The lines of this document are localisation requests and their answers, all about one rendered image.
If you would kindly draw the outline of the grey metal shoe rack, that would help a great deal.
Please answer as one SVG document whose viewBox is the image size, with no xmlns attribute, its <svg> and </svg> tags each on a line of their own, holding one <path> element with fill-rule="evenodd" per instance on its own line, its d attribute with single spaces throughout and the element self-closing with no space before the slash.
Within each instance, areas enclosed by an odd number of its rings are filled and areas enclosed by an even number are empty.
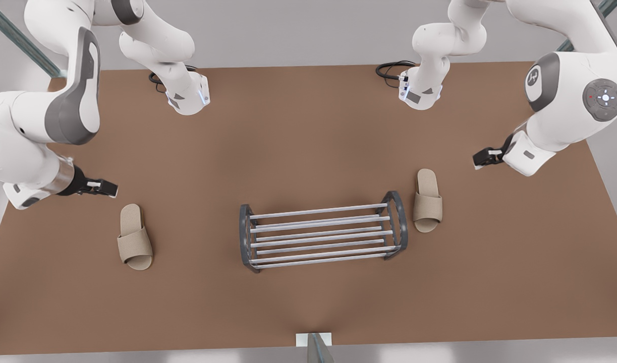
<svg viewBox="0 0 617 363">
<path fill-rule="evenodd" d="M 399 193 L 378 204 L 256 214 L 243 204 L 239 217 L 242 264 L 253 273 L 274 267 L 391 259 L 408 245 Z"/>
</svg>

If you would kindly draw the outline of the beige slipper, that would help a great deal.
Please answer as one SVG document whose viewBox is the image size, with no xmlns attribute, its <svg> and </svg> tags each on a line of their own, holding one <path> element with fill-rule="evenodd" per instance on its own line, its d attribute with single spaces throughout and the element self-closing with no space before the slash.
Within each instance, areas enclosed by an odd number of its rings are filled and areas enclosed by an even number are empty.
<svg viewBox="0 0 617 363">
<path fill-rule="evenodd" d="M 434 230 L 443 219 L 443 201 L 435 173 L 422 168 L 417 173 L 413 223 L 421 233 Z"/>
<path fill-rule="evenodd" d="M 122 263 L 138 271 L 149 269 L 153 263 L 153 248 L 139 205 L 129 204 L 121 210 L 121 234 L 117 242 Z"/>
</svg>

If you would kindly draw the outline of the silver frame post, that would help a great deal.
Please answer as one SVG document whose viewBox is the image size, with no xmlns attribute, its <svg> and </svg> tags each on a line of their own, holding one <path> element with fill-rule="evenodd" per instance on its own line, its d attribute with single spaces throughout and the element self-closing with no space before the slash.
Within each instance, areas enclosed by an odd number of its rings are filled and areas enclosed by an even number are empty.
<svg viewBox="0 0 617 363">
<path fill-rule="evenodd" d="M 555 31 L 564 35 L 572 51 L 605 53 L 617 51 L 617 37 L 606 20 L 617 7 L 617 0 L 567 0 L 568 10 Z"/>
<path fill-rule="evenodd" d="M 334 358 L 329 351 L 333 345 L 332 333 L 297 333 L 295 345 L 307 348 L 307 363 L 334 363 Z"/>
<path fill-rule="evenodd" d="M 0 11 L 0 32 L 38 65 L 51 78 L 66 78 L 66 70 L 61 70 L 40 50 L 23 32 Z"/>
</svg>

